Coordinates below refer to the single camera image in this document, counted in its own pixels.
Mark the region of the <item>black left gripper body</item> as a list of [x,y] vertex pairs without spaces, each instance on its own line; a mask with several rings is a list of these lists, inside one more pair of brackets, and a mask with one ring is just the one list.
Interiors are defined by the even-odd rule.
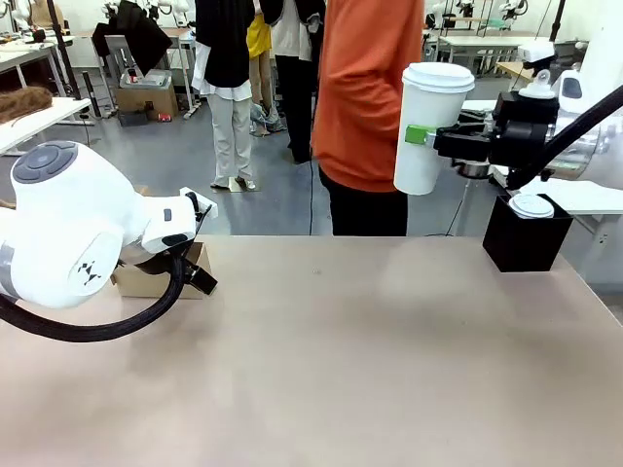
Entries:
[[122,248],[117,269],[135,267],[150,275],[168,273],[174,278],[186,278],[189,264],[186,255],[192,244],[192,239],[186,239],[172,246],[166,245],[159,253],[150,253],[138,239]]

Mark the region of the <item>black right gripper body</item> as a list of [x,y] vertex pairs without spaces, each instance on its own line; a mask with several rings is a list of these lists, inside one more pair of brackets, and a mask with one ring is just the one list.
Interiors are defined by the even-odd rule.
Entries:
[[537,99],[502,92],[492,111],[489,162],[509,168],[527,166],[541,151],[558,119],[557,97]]

